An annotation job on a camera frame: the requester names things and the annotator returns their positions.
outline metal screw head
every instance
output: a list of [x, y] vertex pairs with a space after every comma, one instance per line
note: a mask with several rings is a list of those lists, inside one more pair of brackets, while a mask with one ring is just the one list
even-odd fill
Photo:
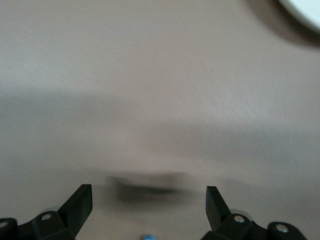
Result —
[[144, 235], [142, 237], [142, 240], [157, 240], [155, 236], [151, 235], [151, 234], [147, 234], [147, 235]]
[[4, 228], [7, 225], [8, 225], [8, 223], [6, 221], [0, 222], [0, 229]]
[[237, 223], [244, 223], [245, 222], [245, 219], [242, 217], [242, 216], [240, 216], [240, 215], [237, 215], [237, 216], [235, 216], [234, 218], [233, 218]]
[[42, 217], [41, 217], [41, 220], [42, 221], [45, 221], [45, 220], [48, 220], [48, 219], [50, 219], [51, 218], [51, 214], [46, 214], [46, 215], [43, 215]]
[[279, 231], [279, 232], [282, 232], [282, 233], [287, 233], [289, 232], [288, 228], [285, 226], [285, 225], [282, 225], [282, 224], [277, 224], [275, 226], [275, 228]]

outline round white object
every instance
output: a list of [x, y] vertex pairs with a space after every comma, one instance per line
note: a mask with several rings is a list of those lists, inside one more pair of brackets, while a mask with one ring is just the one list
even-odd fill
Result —
[[298, 21], [320, 33], [320, 0], [279, 0]]

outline black mechanical bracket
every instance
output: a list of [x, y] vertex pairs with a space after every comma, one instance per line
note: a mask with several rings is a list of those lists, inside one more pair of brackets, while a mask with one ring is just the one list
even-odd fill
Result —
[[58, 211], [19, 226], [14, 218], [0, 218], [0, 240], [74, 240], [92, 208], [92, 186], [83, 184]]
[[306, 240], [291, 224], [271, 222], [264, 229], [241, 214], [232, 214], [215, 186], [206, 189], [205, 211], [212, 231], [202, 240]]

